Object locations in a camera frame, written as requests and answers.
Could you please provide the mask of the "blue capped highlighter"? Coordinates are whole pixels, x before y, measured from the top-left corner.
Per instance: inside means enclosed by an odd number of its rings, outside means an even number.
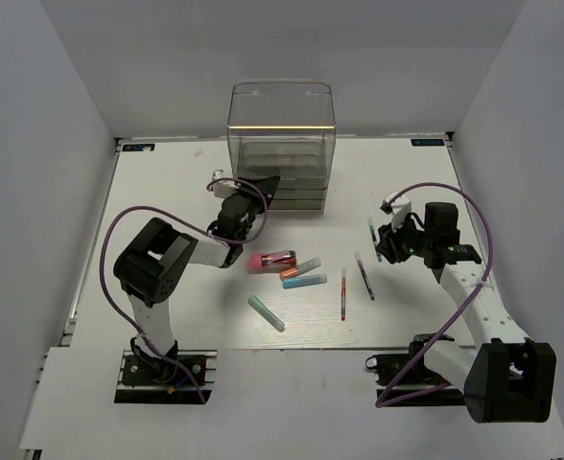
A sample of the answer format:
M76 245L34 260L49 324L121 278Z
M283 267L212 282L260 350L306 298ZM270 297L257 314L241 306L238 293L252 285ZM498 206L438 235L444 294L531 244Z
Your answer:
M284 289L291 288L303 288L315 285L322 285L327 283L326 274L315 274L310 276L300 276L285 279L282 281L282 286Z

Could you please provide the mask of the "green capped highlighter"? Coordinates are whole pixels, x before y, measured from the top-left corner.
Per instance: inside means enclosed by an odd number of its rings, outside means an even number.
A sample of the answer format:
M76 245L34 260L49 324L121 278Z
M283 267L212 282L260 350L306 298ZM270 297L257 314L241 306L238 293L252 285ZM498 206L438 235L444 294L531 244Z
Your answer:
M285 324L271 312L257 296L250 295L247 299L247 303L278 332L282 333L285 330Z

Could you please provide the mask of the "clear drawer organizer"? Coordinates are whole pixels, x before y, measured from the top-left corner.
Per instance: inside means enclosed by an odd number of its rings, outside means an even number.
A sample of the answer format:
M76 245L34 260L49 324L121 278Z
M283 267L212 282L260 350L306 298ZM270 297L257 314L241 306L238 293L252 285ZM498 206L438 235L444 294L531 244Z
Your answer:
M321 80L241 80L226 124L233 175L280 177L271 209L323 212L336 147L331 85Z

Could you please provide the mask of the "green pen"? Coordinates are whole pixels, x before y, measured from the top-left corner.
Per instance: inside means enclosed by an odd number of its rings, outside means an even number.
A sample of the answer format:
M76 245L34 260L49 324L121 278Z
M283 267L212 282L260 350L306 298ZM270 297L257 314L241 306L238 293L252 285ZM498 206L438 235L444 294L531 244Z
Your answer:
M375 253L376 253L377 261L379 263L381 263L382 262L382 256L377 250L378 239L377 239L377 235L376 235L376 231L375 231L375 225L374 225L372 218L367 218L367 225L368 225L368 229L369 229L369 233L370 233L370 238L372 240L372 244L374 246L374 250L375 250Z

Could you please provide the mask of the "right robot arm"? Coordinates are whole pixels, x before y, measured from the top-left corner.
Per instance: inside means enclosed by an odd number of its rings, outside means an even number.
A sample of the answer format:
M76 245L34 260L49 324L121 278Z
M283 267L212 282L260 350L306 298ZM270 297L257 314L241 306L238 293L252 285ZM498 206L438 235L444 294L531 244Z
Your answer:
M475 348L463 349L444 331L416 336L404 366L383 380L385 390L377 404L399 403L389 393L411 374L422 382L452 385L479 424L546 422L555 352L516 324L487 283L481 256L472 245L460 243L457 206L429 202L422 223L413 220L406 196L386 198L382 209L391 221L379 229L378 253L392 264L420 258L455 302L455 318L465 323Z

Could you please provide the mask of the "orange capped highlighter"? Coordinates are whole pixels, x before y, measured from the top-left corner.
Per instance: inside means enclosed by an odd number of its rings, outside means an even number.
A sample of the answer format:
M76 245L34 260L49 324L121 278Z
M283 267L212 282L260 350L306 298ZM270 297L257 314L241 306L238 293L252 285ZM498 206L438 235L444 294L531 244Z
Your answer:
M321 261L319 258L313 258L312 260L306 261L304 263L301 264L297 264L294 267L288 268L284 271L282 271L279 274L279 277L282 281L287 280L287 279L292 279L295 277L298 277L300 275L303 275L307 272L310 272L316 268L321 267Z

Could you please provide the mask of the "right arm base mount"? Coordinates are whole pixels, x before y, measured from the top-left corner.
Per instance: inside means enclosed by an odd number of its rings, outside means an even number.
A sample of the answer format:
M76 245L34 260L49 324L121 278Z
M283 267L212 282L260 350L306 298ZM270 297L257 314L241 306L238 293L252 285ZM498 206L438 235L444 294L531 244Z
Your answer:
M410 342L405 353L386 353L368 357L364 366L368 372L377 375L376 384L380 386L377 396L384 391L399 371L410 361L432 338L432 333L417 334ZM389 393L390 399L409 395L412 392L435 388L444 384L445 379L429 370L424 365L424 358L415 364L407 374L400 379ZM464 406L463 395L454 386L449 385L445 389L420 395L401 402L395 402L393 406L419 407L419 406Z

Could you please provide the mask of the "blue purple pen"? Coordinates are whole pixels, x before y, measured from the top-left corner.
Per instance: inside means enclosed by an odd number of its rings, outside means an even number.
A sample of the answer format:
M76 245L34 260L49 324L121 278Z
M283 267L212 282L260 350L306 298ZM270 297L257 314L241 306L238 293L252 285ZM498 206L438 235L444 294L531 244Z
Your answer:
M358 267L358 269L359 269L359 271L360 271L360 274L361 274L361 277L362 277L362 279L363 279L364 286L365 286L366 291L367 291L367 293L368 293L369 299L370 299L371 301L375 301L375 294L374 294L372 285L371 285L370 282L369 282L369 279L368 279L368 277L367 277L366 270L365 270L365 268L364 268L363 260L362 260L361 255L360 255L360 253L359 253L358 251L356 251L356 252L354 253L354 259L355 259L355 262L356 262L356 264L357 264L357 267Z

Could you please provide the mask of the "red pen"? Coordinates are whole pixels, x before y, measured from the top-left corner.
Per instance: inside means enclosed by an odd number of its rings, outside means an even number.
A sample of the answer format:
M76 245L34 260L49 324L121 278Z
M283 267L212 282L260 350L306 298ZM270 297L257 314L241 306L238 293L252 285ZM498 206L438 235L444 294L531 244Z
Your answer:
M341 270L341 321L345 321L346 318L346 286L347 286L347 275L346 268Z

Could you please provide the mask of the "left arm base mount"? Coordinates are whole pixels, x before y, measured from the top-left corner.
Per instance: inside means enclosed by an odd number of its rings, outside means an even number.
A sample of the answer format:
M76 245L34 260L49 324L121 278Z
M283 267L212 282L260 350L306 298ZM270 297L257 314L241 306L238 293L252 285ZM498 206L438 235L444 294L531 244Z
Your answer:
M117 404L200 405L208 402L214 389L216 351L181 351L177 360L191 373L199 392L186 372L164 363L156 372L133 352L125 350L119 369L114 402Z

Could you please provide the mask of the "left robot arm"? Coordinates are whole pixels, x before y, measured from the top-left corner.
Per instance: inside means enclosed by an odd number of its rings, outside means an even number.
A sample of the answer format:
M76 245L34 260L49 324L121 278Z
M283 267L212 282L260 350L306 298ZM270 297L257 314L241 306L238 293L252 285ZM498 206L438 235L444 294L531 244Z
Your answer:
M152 218L123 250L113 266L113 275L129 298L136 330L133 352L147 356L145 371L155 381L171 380L177 371L177 342L171 328L168 299L179 284L187 265L229 268L242 255L244 246L256 240L263 227L251 232L258 216L266 217L280 177L262 179L212 175L206 189L222 201L217 217L205 230L153 208L131 207L132 211L153 211L201 235L195 238L177 231L162 218Z

